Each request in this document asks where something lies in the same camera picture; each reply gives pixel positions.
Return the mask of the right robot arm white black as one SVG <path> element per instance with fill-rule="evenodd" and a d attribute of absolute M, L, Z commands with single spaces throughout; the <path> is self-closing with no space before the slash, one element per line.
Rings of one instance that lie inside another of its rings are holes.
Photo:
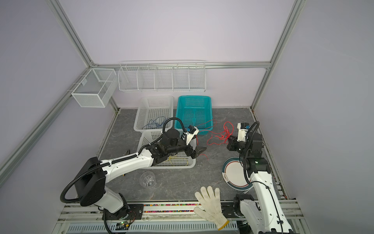
<path fill-rule="evenodd" d="M 259 121 L 252 125 L 238 123 L 238 135 L 228 139 L 227 149 L 239 153 L 243 177 L 257 195 L 257 202 L 250 195 L 237 195 L 234 207 L 246 218 L 254 234 L 293 234 L 277 198 L 269 163 L 262 156 L 263 136 L 258 133 L 259 127 Z"/>

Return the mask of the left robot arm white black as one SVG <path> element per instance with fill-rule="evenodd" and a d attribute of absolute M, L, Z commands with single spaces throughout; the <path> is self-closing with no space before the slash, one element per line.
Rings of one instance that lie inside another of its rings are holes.
<path fill-rule="evenodd" d="M 121 193 L 113 192 L 106 184 L 132 171 L 161 164 L 180 152 L 191 159 L 197 158 L 206 150 L 197 146 L 198 133 L 199 129 L 193 125 L 183 126 L 181 131 L 166 129 L 164 125 L 161 136 L 133 154 L 111 160 L 90 158 L 63 189 L 60 201 L 78 202 L 82 207 L 95 205 L 102 208 L 106 220 L 126 219 L 132 213 L 130 206 Z"/>

